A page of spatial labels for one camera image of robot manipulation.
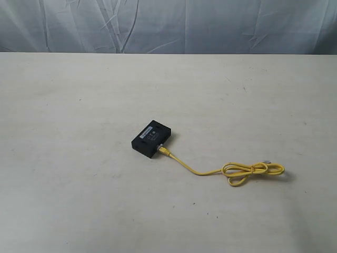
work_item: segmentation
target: gray fabric backdrop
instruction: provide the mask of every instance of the gray fabric backdrop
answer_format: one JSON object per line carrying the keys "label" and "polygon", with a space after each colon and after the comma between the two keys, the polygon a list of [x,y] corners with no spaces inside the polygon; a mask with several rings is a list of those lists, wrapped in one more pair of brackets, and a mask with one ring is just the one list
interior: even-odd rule
{"label": "gray fabric backdrop", "polygon": [[0,0],[0,51],[336,54],[337,0]]}

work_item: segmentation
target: sticker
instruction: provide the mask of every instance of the sticker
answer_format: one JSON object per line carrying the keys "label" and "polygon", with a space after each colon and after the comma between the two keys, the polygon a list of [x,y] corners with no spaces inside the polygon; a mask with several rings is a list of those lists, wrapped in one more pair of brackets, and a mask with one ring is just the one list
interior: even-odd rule
{"label": "sticker", "polygon": [[151,130],[153,129],[152,126],[149,126],[140,136],[140,138],[144,138]]}

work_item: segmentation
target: table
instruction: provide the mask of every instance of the table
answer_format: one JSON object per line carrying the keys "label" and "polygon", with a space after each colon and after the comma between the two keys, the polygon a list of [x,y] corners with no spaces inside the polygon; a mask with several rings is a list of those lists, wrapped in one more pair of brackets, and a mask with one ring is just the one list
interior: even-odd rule
{"label": "table", "polygon": [[[337,56],[0,54],[1,252],[336,252]],[[199,171],[131,149],[155,119]]]}

